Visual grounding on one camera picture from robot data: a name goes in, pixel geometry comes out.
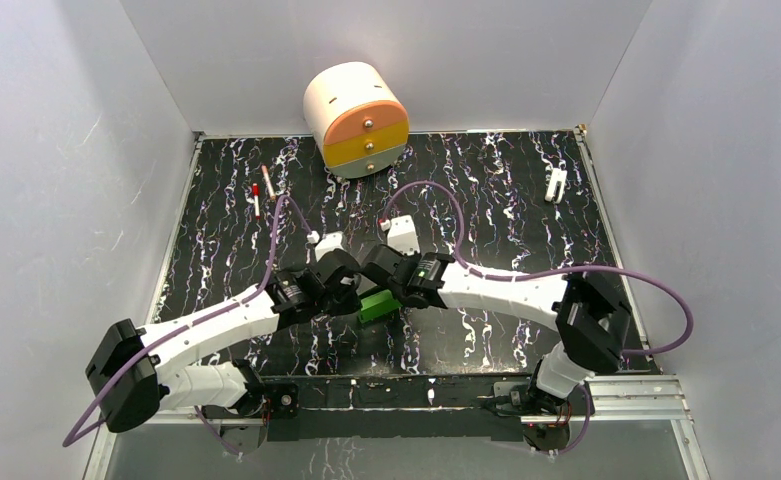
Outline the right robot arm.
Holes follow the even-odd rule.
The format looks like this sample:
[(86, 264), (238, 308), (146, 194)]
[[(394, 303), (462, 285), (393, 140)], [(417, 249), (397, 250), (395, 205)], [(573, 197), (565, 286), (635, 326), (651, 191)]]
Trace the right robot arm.
[(536, 364), (525, 387), (497, 387), (483, 406), (499, 416), (556, 413), (574, 389), (619, 371), (632, 319), (625, 297), (599, 272), (517, 275), (463, 266), (448, 254), (404, 255), (379, 245), (361, 273), (402, 306), (479, 309), (529, 320), (556, 332), (558, 343)]

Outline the green paper box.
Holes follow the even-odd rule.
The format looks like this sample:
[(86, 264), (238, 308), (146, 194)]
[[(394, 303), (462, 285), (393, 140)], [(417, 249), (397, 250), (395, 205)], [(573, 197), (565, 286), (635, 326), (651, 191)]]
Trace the green paper box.
[(389, 290), (380, 290), (360, 299), (359, 322), (366, 324), (400, 310), (403, 305)]

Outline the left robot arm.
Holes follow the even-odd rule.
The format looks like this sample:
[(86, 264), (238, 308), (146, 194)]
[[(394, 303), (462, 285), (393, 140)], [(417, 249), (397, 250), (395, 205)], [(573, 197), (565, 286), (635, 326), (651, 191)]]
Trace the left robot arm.
[(301, 269), (272, 273), (262, 289), (163, 325), (114, 323), (85, 369), (107, 429), (126, 432), (184, 407), (257, 414), (272, 394), (249, 362), (203, 366), (201, 359), (320, 315), (358, 312), (360, 273), (353, 256), (335, 249)]

